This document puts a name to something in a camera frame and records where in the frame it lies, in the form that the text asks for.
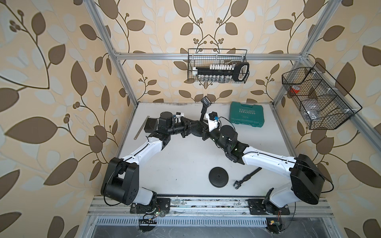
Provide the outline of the black round stand base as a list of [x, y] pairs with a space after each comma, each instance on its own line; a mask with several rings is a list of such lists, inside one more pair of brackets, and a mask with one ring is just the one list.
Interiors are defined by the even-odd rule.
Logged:
[[203, 140], [206, 140], [209, 137], [208, 124], [202, 121], [197, 121], [191, 125], [190, 133], [196, 137], [202, 137]]

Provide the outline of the black microphone stand pole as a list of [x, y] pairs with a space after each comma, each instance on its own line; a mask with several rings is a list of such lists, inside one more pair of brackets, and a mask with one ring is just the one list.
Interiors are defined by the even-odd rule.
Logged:
[[201, 99], [200, 102], [202, 103], [202, 110], [201, 110], [200, 121], [203, 122], [203, 120], [204, 120], [204, 116], [205, 116], [205, 114], [206, 114], [206, 111], [207, 111], [208, 107], [211, 106], [212, 103], [211, 103], [211, 101], [208, 99], [207, 96], [204, 96], [204, 97]]

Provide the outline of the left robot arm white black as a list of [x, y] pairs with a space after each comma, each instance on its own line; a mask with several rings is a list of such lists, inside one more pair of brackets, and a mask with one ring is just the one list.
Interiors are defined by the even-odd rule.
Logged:
[[149, 136], [142, 146], [130, 155], [115, 157], [109, 162], [100, 192], [103, 198], [115, 200], [115, 205], [135, 204], [141, 213], [152, 214], [159, 209], [157, 193], [140, 186], [140, 166], [161, 152], [172, 135], [187, 137], [202, 132], [202, 125], [200, 121], [162, 112], [157, 119], [147, 118], [144, 131]]

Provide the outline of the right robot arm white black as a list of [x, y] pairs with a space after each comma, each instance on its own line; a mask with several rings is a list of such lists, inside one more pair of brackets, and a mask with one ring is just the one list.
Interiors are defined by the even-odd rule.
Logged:
[[225, 156], [234, 163], [256, 166], [289, 180], [278, 188], [271, 188], [259, 209], [271, 215], [277, 214], [290, 203], [302, 201], [317, 205], [322, 187], [327, 177], [322, 174], [312, 160], [303, 154], [298, 157], [280, 156], [258, 150], [238, 141], [238, 134], [231, 126], [225, 125], [220, 129], [204, 129], [203, 140], [211, 139], [220, 147]]

